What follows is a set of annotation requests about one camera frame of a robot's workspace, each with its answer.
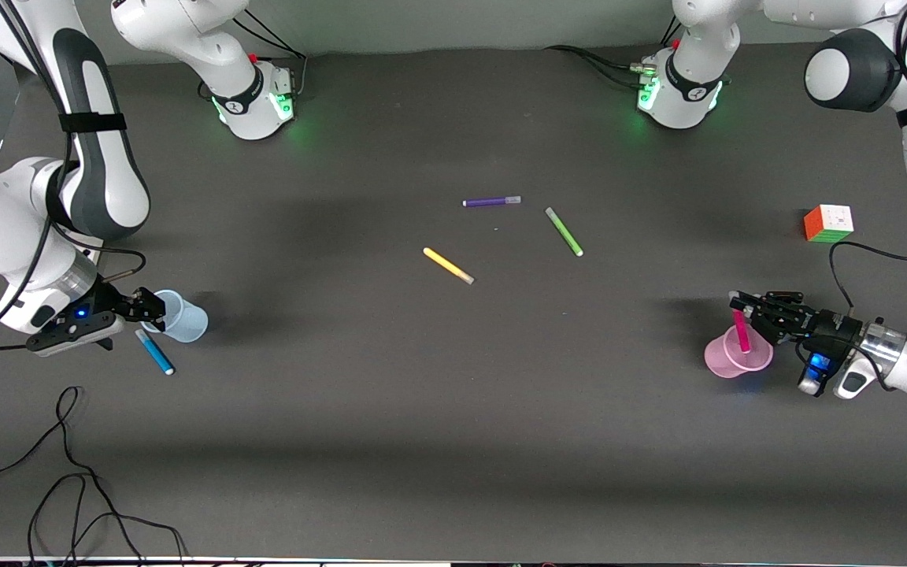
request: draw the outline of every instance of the rubik's cube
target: rubik's cube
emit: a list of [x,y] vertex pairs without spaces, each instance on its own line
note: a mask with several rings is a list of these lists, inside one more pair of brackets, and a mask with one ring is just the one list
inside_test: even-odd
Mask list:
[[803,217],[810,242],[838,242],[853,232],[853,213],[844,205],[818,205]]

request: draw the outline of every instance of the marker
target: marker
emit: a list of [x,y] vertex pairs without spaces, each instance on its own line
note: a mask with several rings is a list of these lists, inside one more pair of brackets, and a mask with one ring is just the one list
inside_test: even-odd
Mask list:
[[170,361],[167,360],[163,351],[159,350],[159,345],[149,338],[149,335],[145,334],[145,331],[136,329],[135,336],[139,338],[139,341],[142,342],[142,346],[149,351],[149,354],[152,355],[152,359],[156,361],[156,364],[159,364],[159,369],[162,370],[166,376],[170,376],[170,374],[176,372],[176,370],[173,369],[173,364],[170,364]]
[[520,197],[469,198],[461,201],[465,207],[494,207],[496,205],[519,205]]
[[744,322],[744,312],[734,309],[734,326],[737,327],[737,340],[741,343],[741,352],[751,352],[751,338],[748,337],[748,326]]
[[558,218],[558,215],[552,211],[551,207],[544,209],[544,214],[548,215],[548,218],[551,219],[551,223],[558,229],[558,234],[561,234],[562,238],[565,239],[565,243],[569,245],[569,248],[572,248],[572,253],[577,256],[582,256],[583,248],[580,248],[579,243],[576,242],[576,238],[572,238],[572,234],[569,234],[569,229],[565,228],[565,224],[562,224],[562,219]]
[[422,248],[422,254],[428,256],[431,261],[434,261],[438,263],[438,265],[443,266],[443,268],[446,269],[447,272],[453,273],[454,276],[460,277],[461,280],[464,280],[465,284],[471,286],[471,284],[475,283],[474,277],[468,276],[467,272],[465,272],[463,269],[458,268],[453,264],[453,262],[447,261],[446,258],[443,258],[435,251],[433,251],[432,248]]

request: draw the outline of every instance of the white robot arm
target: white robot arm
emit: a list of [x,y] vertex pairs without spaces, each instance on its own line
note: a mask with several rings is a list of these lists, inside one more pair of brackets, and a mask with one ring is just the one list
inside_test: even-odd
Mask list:
[[149,213],[107,65],[72,0],[0,0],[0,53],[44,79],[79,157],[75,168],[30,157],[0,173],[0,321],[35,335],[26,348],[46,356],[104,341],[146,311],[162,317],[154,295],[118,294],[54,226],[112,240]]
[[[19,15],[11,21],[10,8]],[[72,0],[0,0],[0,53],[37,74],[22,42],[33,47],[57,92],[64,129],[73,134],[80,165],[57,195],[62,224],[104,240],[129,236],[149,214],[149,193],[124,132],[107,64],[86,36]]]
[[292,119],[292,76],[266,61],[251,61],[217,29],[249,0],[115,0],[111,19],[127,42],[186,62],[213,93],[219,118],[240,139],[270,136]]
[[[811,100],[832,109],[872,112],[888,106],[902,130],[907,171],[907,0],[675,0],[687,31],[676,50],[667,47],[646,62],[666,69],[646,87],[640,110],[672,128],[695,126],[715,106],[739,34],[735,21],[751,10],[773,21],[842,30],[821,43],[807,64]],[[731,300],[769,342],[795,341],[809,352],[799,388],[820,395],[833,376],[835,394],[850,399],[869,384],[907,392],[907,334],[883,321],[803,305],[800,294],[738,293]]]

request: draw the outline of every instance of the green marker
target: green marker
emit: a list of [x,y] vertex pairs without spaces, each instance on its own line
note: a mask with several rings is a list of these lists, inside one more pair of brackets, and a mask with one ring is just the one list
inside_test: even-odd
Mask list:
[[548,218],[551,219],[552,224],[558,229],[558,234],[561,234],[562,238],[565,238],[565,243],[569,245],[569,248],[572,248],[572,253],[577,256],[582,256],[583,248],[580,248],[579,242],[576,242],[576,238],[572,238],[572,234],[569,234],[569,229],[565,228],[565,224],[562,224],[562,219],[558,218],[558,215],[552,211],[551,207],[544,209],[544,214],[548,215]]

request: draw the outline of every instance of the blue marker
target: blue marker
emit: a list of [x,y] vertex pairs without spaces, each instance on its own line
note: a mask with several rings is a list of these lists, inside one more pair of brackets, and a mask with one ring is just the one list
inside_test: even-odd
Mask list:
[[149,354],[152,355],[152,359],[156,361],[156,364],[159,364],[159,369],[162,370],[166,376],[170,376],[170,374],[176,372],[176,370],[173,369],[173,364],[170,364],[170,361],[166,359],[166,355],[163,354],[163,351],[159,350],[159,345],[149,338],[149,335],[145,334],[145,331],[136,329],[135,336],[142,341],[142,346],[149,351]]

